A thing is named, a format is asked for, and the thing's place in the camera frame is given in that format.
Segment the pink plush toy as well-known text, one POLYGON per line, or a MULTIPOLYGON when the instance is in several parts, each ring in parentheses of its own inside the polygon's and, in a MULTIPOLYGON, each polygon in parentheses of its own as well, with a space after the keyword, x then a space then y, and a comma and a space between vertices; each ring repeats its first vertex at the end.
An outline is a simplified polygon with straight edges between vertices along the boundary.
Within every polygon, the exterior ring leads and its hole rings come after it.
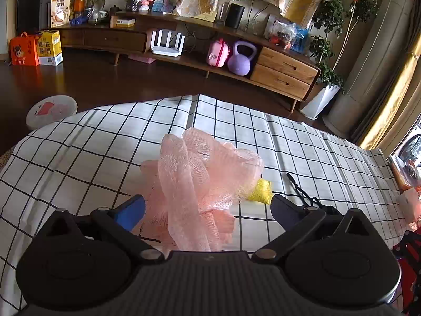
POLYGON ((420 217, 420 199, 418 192, 411 187, 398 198, 398 205, 408 224, 416 222, 420 217))

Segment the black cylindrical speaker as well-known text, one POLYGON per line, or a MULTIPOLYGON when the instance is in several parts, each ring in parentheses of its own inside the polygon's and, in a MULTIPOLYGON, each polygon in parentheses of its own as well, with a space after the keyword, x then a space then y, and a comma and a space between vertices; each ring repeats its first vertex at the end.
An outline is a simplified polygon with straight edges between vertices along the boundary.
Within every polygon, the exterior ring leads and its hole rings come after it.
POLYGON ((231 29, 238 29, 244 10, 245 7, 239 4, 230 4, 225 17, 224 26, 229 27, 231 29))

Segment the orange gift box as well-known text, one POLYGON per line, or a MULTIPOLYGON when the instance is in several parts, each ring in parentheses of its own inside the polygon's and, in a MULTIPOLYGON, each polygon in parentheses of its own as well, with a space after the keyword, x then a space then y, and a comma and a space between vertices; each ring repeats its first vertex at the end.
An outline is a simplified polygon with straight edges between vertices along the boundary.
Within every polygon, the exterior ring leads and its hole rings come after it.
POLYGON ((23 32, 9 41, 11 63, 14 66, 38 66, 38 52, 35 36, 23 32))

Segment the golden curtain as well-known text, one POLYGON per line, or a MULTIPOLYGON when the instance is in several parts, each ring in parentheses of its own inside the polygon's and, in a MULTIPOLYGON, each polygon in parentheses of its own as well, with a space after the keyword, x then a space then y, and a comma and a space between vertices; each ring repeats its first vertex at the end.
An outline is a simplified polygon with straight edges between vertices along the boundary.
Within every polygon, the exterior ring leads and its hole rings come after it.
POLYGON ((398 71, 398 77, 393 81, 392 89, 385 100, 384 106, 359 144, 362 149, 375 149, 386 134, 408 91, 419 58, 420 32, 418 31, 415 42, 410 46, 409 52, 405 56, 403 67, 398 71))

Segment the pink toy backpack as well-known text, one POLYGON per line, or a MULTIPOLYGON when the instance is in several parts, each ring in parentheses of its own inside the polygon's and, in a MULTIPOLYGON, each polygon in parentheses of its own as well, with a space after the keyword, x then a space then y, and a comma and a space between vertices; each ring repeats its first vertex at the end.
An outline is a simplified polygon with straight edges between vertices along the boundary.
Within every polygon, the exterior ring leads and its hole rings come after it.
POLYGON ((228 43, 223 38, 220 38, 210 45, 206 56, 206 62, 210 66, 220 68, 226 62, 229 54, 230 47, 228 43))

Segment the checkered white tablecloth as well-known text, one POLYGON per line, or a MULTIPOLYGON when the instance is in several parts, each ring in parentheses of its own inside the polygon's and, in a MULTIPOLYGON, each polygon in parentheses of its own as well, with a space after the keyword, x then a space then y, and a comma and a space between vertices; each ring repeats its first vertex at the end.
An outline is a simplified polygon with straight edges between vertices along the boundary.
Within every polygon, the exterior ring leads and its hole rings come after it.
POLYGON ((25 305, 17 264, 58 209, 88 215, 141 194, 134 232, 163 253, 253 253, 285 232, 250 200, 260 178, 296 205, 306 193, 361 210, 388 247, 408 229, 379 149, 202 95, 101 106, 32 131, 1 171, 1 314, 25 305))

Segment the white wifi router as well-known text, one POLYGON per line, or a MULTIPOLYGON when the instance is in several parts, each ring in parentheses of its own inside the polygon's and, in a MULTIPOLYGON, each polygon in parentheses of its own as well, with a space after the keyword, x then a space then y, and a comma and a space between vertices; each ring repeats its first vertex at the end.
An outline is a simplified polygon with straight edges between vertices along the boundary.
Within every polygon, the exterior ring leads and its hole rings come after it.
POLYGON ((174 36, 171 31, 167 31, 166 37, 163 37, 163 30, 152 31, 150 50, 153 54, 159 56, 179 57, 182 54, 186 36, 176 33, 174 36))

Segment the pink mesh bath pouf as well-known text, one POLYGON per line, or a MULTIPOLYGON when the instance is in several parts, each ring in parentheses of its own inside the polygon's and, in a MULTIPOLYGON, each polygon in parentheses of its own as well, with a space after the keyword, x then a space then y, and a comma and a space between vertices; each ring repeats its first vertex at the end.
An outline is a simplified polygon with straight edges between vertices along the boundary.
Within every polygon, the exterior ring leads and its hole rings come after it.
POLYGON ((254 190, 264 169, 254 151, 199 129, 163 137, 156 160, 140 166, 144 217, 132 230, 172 250, 218 252, 235 229, 233 205, 254 190))

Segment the potted green plant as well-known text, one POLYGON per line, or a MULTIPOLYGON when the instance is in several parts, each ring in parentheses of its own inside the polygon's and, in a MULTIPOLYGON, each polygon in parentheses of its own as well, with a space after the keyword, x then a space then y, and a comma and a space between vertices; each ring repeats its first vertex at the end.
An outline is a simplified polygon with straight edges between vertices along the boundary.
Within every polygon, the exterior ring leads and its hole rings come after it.
POLYGON ((358 24, 367 24, 378 14, 378 0, 350 0, 345 7, 341 0, 322 0, 313 15, 311 26, 322 30, 312 35, 309 45, 311 59, 320 75, 317 84, 321 90, 304 102, 299 112, 315 120, 335 95, 343 89, 343 78, 335 72, 350 35, 358 24))

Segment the round white floor cushion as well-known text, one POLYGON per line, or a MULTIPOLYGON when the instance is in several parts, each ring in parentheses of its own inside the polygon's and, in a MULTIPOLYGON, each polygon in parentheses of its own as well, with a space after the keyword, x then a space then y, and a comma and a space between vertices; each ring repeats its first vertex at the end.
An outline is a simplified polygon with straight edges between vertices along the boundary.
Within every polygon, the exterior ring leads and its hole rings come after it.
POLYGON ((33 131, 73 116, 77 111, 78 104, 74 98, 67 95, 50 96, 31 107, 26 115, 26 126, 33 131))

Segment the purple kettlebell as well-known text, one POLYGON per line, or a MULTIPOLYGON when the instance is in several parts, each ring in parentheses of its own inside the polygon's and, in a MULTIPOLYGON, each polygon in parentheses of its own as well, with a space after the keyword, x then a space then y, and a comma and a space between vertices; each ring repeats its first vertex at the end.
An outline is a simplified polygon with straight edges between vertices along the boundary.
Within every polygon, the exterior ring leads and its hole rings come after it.
POLYGON ((236 41, 233 45, 233 55, 228 60, 228 70, 238 76, 246 76, 251 69, 251 61, 257 53, 257 48, 247 41, 236 41), (250 56, 239 53, 240 46, 248 47, 252 50, 250 56))

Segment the bag of snacks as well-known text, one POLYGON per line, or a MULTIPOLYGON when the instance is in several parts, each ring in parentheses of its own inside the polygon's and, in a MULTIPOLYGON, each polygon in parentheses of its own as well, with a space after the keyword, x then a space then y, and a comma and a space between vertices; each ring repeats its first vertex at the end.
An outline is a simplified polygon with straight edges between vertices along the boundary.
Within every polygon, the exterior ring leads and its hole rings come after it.
POLYGON ((269 42, 282 49, 291 49, 297 36, 295 24, 275 20, 269 33, 269 42))

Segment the wooden tv cabinet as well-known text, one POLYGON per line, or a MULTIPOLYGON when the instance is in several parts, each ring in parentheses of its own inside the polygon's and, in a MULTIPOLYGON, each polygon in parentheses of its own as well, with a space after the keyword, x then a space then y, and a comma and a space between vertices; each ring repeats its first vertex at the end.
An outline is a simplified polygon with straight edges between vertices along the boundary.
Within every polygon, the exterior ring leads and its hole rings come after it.
POLYGON ((320 69, 304 55, 284 50, 262 37, 221 24, 171 14, 116 12, 111 15, 107 26, 66 25, 58 27, 58 30, 63 47, 107 51, 115 56, 135 54, 199 69, 207 75, 226 76, 290 98, 287 107, 291 111, 297 103, 306 100, 320 75, 320 69), (163 30, 163 37, 166 37, 167 31, 171 31, 173 36, 176 33, 186 36, 179 57, 159 56, 151 52, 152 31, 159 29, 163 30), (246 76, 231 73, 227 65, 217 68, 207 64, 209 47, 220 38, 228 43, 230 54, 233 54, 236 41, 247 41, 257 48, 246 76))

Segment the blue plastic bag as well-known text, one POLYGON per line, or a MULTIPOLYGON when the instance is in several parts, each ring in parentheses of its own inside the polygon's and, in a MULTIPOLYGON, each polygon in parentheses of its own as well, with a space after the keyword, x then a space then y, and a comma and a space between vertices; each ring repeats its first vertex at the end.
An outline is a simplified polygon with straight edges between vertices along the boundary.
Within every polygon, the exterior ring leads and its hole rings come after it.
POLYGON ((306 28, 301 28, 297 24, 293 26, 295 27, 295 38, 292 42, 291 50, 297 53, 304 53, 309 31, 306 28))

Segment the washing machine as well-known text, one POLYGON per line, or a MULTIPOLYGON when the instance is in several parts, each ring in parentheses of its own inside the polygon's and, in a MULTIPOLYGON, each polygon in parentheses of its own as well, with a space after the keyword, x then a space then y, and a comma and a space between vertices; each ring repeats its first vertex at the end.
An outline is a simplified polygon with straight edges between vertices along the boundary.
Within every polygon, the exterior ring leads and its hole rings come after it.
POLYGON ((421 152, 421 120, 417 118, 412 128, 402 139, 398 147, 394 150, 393 156, 397 156, 404 163, 412 161, 415 167, 420 168, 421 152))

